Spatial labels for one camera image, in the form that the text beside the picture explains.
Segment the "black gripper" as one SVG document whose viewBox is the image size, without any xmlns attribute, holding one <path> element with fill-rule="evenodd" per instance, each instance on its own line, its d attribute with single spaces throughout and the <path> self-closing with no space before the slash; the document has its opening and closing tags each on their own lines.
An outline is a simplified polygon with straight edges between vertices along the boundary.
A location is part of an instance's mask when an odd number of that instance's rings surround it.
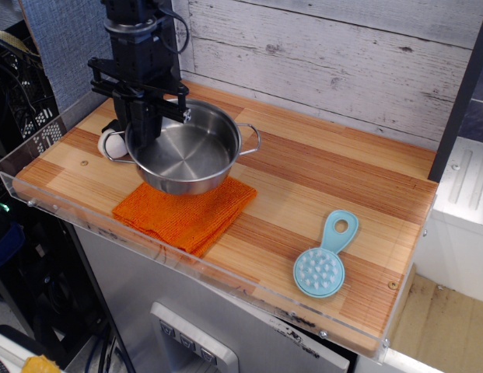
<svg viewBox="0 0 483 373">
<path fill-rule="evenodd" d="M 90 58 L 93 91 L 114 102 L 117 129 L 129 122 L 135 147 L 151 145 L 161 132 L 162 117 L 189 121 L 189 93 L 172 74 L 173 54 L 189 43 L 171 47 L 173 24 L 185 24 L 170 1 L 103 1 L 104 28 L 110 37 L 112 58 Z"/>
</svg>

